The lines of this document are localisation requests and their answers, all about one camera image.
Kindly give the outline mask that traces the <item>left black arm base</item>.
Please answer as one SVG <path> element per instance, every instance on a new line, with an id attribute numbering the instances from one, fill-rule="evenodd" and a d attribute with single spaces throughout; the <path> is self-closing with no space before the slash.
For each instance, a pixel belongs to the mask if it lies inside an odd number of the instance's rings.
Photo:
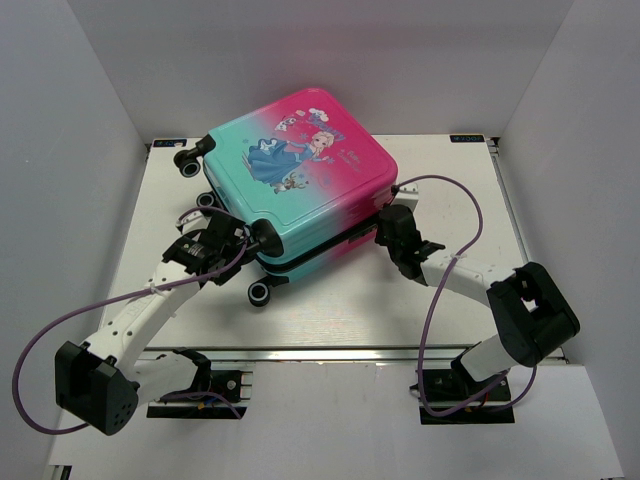
<path id="1" fill-rule="evenodd" d="M 202 386 L 171 393 L 168 400 L 147 407 L 149 419 L 241 420 L 252 395 L 253 372 L 215 365 Z"/>

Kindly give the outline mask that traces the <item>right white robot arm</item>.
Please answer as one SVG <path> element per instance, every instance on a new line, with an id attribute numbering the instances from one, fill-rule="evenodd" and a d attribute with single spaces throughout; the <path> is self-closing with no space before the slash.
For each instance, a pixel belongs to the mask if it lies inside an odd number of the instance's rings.
<path id="1" fill-rule="evenodd" d="M 463 398 L 477 397 L 489 378 L 516 365 L 538 365 L 580 331 L 577 316 L 542 265 L 509 269 L 454 254 L 421 238 L 407 206 L 382 209 L 375 242 L 387 248 L 405 278 L 441 286 L 491 310 L 497 333 L 451 363 L 452 388 Z"/>

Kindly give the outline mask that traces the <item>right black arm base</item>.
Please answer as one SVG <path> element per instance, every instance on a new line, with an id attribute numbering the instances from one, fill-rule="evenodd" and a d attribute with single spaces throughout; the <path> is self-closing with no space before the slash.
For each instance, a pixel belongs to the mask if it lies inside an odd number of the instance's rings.
<path id="1" fill-rule="evenodd" d="M 500 375 L 489 377 L 480 383 L 468 384 L 452 369 L 427 369 L 422 372 L 426 399 L 430 408 L 441 412 L 452 408 L 467 398 L 487 388 Z M 437 417 L 428 413 L 419 395 L 419 385 L 409 387 L 409 393 L 418 399 L 422 425 L 500 425 L 514 424 L 513 408 L 499 410 L 512 400 L 508 381 L 501 382 L 474 402 L 450 415 Z"/>

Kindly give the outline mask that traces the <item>pink hard-shell suitcase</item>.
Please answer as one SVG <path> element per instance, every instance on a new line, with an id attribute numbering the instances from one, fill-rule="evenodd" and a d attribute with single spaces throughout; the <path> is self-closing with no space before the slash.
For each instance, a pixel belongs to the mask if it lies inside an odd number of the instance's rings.
<path id="1" fill-rule="evenodd" d="M 174 164 L 186 178 L 209 181 L 199 205 L 249 228 L 247 258 L 265 273 L 248 288 L 254 306 L 369 237 L 398 174 L 392 156 L 320 88 L 211 129 Z"/>

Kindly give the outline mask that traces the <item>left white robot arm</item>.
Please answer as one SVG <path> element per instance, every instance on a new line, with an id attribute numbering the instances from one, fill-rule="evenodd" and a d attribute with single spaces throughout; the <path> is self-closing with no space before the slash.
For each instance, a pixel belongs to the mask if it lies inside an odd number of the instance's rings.
<path id="1" fill-rule="evenodd" d="M 199 399 L 211 387 L 211 362 L 176 348 L 151 361 L 140 356 L 165 323 L 209 281 L 225 282 L 251 242 L 244 222 L 217 211 L 206 227 L 185 227 L 164 253 L 142 293 L 81 344 L 65 342 L 54 360 L 57 404 L 105 435 L 119 432 L 141 404 L 165 396 Z"/>

